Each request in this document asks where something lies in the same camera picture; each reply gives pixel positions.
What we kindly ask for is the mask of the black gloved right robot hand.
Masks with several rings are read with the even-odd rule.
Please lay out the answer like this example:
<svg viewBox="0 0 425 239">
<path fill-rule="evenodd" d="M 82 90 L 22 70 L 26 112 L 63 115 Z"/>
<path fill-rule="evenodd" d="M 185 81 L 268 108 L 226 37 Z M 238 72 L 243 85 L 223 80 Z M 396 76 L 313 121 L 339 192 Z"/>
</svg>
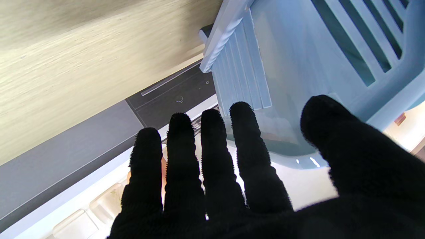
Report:
<svg viewBox="0 0 425 239">
<path fill-rule="evenodd" d="M 245 194 L 220 112 L 202 113 L 201 164 L 191 120 L 176 113 L 169 122 L 164 201 L 161 137 L 143 128 L 109 239 L 424 238 L 424 162 L 339 102 L 311 97 L 300 120 L 304 138 L 330 166 L 338 197 L 299 211 L 271 165 L 251 107 L 237 102 L 230 116 Z"/>
</svg>

